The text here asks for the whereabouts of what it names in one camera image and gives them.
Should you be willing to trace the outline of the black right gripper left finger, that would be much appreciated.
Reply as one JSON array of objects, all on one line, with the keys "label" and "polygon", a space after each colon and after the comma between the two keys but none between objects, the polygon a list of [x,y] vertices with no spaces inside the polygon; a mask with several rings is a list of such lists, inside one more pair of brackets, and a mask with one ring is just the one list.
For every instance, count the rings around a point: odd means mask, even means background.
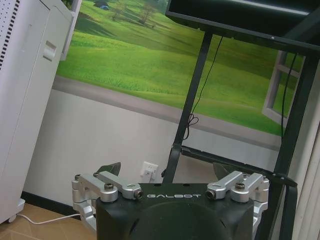
[{"label": "black right gripper left finger", "polygon": [[119,195],[128,200],[142,198],[142,188],[138,183],[129,183],[119,177],[121,163],[116,162],[101,166],[93,174],[77,174],[72,180],[73,209],[80,214],[80,219],[88,228],[96,228],[94,214],[95,201],[115,202]]}]

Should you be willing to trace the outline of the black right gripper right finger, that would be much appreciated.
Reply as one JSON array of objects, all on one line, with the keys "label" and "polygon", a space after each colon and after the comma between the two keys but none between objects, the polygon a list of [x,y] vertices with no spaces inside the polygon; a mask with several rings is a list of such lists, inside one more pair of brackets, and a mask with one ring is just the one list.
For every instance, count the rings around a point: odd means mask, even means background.
[{"label": "black right gripper right finger", "polygon": [[260,173],[246,174],[235,170],[217,182],[208,183],[205,195],[210,200],[220,200],[229,192],[235,202],[253,200],[252,233],[256,234],[262,213],[268,209],[269,186],[269,179]]}]

